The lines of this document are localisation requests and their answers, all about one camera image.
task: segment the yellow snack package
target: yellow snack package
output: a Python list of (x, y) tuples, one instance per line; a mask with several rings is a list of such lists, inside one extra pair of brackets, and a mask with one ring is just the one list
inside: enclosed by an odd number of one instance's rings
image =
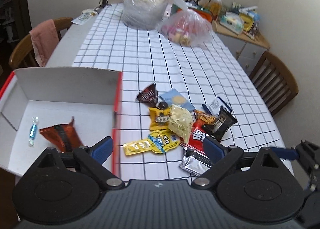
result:
[(180, 143), (180, 138), (171, 130), (154, 131), (148, 135), (156, 148), (151, 148), (154, 153), (165, 153), (176, 148)]
[(151, 132), (148, 138), (125, 143), (123, 145), (124, 154), (132, 155), (136, 153), (152, 151), (154, 153), (165, 153), (176, 148), (180, 143), (180, 138), (169, 129)]
[(164, 110), (150, 107), (150, 131), (154, 130), (165, 130), (168, 128), (168, 121), (170, 116), (170, 108), (166, 108)]
[(150, 151), (151, 144), (153, 144), (153, 142), (150, 141), (149, 139), (143, 139), (139, 141), (125, 143), (123, 145), (124, 154), (132, 155), (140, 152)]

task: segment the grid tablecloth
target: grid tablecloth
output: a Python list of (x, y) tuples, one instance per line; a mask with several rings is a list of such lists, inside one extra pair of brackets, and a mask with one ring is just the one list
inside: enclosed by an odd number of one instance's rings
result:
[[(170, 7), (164, 14), (168, 17)], [(213, 34), (211, 43), (183, 47), (156, 30), (137, 30), (121, 21), (123, 4), (106, 7), (96, 18), (74, 59), (73, 66), (123, 71), (121, 146), (149, 134), (147, 106), (135, 101), (139, 91), (155, 82), (159, 94), (178, 90), (196, 109), (215, 96), (227, 102), (238, 123), (224, 135), (224, 146), (237, 145), (257, 152), (260, 146), (284, 147), (265, 103), (228, 48)], [(120, 176), (129, 179), (188, 179), (179, 168), (182, 147), (154, 154), (124, 155), (120, 149)], [(283, 160), (292, 172), (288, 160)]]

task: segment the cardboard box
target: cardboard box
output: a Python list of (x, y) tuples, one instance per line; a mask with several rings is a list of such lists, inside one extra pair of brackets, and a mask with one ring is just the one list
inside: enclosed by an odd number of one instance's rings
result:
[(119, 175), (122, 72), (84, 67), (17, 69), (0, 91), (0, 166), (22, 176), (41, 152), (53, 146), (37, 133), (28, 145), (32, 118), (38, 128), (69, 123), (82, 143), (112, 136), (114, 151), (103, 166)]

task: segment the metal screw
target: metal screw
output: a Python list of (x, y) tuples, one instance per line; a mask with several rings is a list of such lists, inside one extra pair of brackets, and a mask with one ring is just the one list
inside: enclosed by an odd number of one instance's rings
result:
[(194, 180), (194, 182), (198, 185), (198, 186), (207, 186), (210, 183), (210, 180), (205, 178), (205, 177), (198, 177)]
[(312, 184), (310, 186), (310, 191), (313, 192), (314, 190), (316, 190), (316, 185), (315, 184)]
[(107, 184), (109, 186), (120, 186), (122, 184), (122, 180), (119, 178), (109, 178), (107, 180)]

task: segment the chair backrest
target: chair backrest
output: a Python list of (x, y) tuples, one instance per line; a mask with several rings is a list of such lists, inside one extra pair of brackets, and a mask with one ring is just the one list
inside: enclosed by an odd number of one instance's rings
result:
[[(57, 29), (58, 38), (61, 40), (61, 30), (69, 29), (72, 25), (72, 18), (59, 18), (54, 21), (54, 25)], [(12, 69), (18, 67), (37, 67), (39, 66), (35, 60), (35, 53), (33, 51), (30, 34), (26, 35), (16, 45), (9, 58), (9, 66)]]
[(270, 52), (264, 52), (249, 75), (271, 115), (278, 113), (299, 92), (286, 65)]

